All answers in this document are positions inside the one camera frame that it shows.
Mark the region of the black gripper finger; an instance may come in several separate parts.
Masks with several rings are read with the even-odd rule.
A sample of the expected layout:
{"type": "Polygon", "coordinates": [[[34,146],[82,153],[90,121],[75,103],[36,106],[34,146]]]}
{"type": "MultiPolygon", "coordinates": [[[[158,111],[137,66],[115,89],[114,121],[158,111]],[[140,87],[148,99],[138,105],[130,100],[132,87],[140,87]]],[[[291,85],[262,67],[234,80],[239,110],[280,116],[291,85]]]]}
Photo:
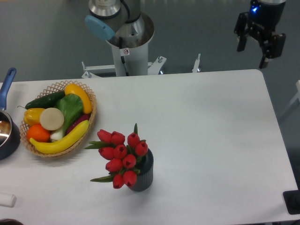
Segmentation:
{"type": "Polygon", "coordinates": [[[286,40],[286,34],[272,34],[268,40],[263,41],[261,35],[258,35],[258,43],[262,50],[262,58],[259,68],[266,68],[270,59],[281,56],[286,40]]]}
{"type": "Polygon", "coordinates": [[[238,46],[237,52],[244,51],[247,37],[249,34],[248,28],[246,28],[248,24],[248,12],[240,13],[234,28],[234,33],[238,36],[238,46]]]}

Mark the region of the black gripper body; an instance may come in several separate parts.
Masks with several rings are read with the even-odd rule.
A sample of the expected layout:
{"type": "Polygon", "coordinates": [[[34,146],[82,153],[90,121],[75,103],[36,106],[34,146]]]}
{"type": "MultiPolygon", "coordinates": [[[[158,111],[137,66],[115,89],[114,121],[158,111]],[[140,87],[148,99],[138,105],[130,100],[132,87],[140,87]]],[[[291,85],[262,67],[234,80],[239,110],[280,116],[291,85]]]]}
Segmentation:
{"type": "Polygon", "coordinates": [[[247,36],[257,40],[260,44],[272,43],[283,46],[286,35],[276,33],[276,26],[281,19],[285,0],[252,0],[247,19],[247,36]]]}

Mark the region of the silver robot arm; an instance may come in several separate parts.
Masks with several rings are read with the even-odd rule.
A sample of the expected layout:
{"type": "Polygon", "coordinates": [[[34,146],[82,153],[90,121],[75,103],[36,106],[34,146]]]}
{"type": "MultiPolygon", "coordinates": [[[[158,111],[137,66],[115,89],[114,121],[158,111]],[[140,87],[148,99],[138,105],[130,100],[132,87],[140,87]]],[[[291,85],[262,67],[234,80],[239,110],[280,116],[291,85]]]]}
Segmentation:
{"type": "MultiPolygon", "coordinates": [[[[141,12],[139,0],[91,0],[88,29],[99,39],[117,49],[132,49],[147,44],[154,35],[153,21],[141,12]]],[[[280,57],[286,35],[276,33],[284,0],[252,0],[247,12],[240,13],[234,28],[239,42],[237,51],[245,49],[247,38],[259,43],[262,59],[259,68],[265,68],[269,59],[280,57]]]]}

